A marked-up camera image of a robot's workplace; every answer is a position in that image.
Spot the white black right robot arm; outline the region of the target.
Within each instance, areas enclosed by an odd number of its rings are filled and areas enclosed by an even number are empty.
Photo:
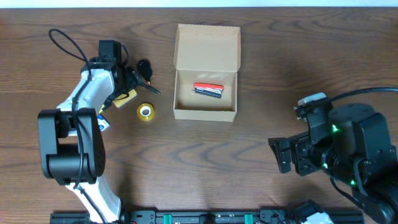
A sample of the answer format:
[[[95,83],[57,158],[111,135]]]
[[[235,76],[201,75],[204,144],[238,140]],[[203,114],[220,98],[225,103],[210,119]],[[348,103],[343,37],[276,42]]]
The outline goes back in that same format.
[[[339,193],[375,222],[397,223],[397,148],[385,117],[364,103],[307,104],[296,112],[308,131],[268,140],[280,172],[322,170],[332,184],[348,185],[350,194]]]

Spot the red black stapler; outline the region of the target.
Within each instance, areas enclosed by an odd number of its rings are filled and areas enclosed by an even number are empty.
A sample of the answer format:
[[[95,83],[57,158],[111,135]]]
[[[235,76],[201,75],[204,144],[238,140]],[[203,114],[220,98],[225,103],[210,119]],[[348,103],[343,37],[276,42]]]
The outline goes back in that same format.
[[[214,98],[221,98],[224,91],[224,86],[209,83],[194,83],[193,90],[195,93],[211,96]]]

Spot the yellow adhesive tape roll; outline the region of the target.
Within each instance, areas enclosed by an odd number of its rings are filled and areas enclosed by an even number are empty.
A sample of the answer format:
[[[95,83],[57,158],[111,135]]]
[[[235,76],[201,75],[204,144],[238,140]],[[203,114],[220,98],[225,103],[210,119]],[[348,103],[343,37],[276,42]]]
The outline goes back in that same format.
[[[155,116],[155,109],[150,103],[143,103],[137,108],[137,116],[142,121],[151,121]]]

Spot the brown cardboard box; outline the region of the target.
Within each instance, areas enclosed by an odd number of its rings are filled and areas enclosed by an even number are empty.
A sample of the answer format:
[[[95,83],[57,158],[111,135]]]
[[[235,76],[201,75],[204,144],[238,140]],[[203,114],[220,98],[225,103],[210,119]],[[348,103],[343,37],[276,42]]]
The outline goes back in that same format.
[[[233,122],[237,111],[241,29],[179,24],[175,38],[175,119]],[[195,91],[194,84],[223,87],[220,98]]]

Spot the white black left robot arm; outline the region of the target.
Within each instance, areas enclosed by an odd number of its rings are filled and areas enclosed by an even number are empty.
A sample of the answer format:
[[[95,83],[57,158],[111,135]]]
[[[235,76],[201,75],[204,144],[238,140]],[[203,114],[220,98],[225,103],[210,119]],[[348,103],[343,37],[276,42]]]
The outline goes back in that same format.
[[[106,155],[97,116],[134,79],[128,61],[96,57],[81,70],[71,95],[38,117],[42,172],[71,190],[92,223],[129,223],[129,213],[104,174]]]

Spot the yellow sticky notepad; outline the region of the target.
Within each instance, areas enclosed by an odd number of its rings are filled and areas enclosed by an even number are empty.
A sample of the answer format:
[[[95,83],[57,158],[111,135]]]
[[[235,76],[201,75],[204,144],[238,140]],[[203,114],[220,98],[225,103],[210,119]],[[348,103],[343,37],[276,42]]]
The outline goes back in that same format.
[[[137,96],[137,91],[135,89],[132,89],[131,91],[128,92],[128,94],[119,95],[116,99],[113,100],[113,104],[117,108],[120,108],[129,101],[133,100],[136,96]]]

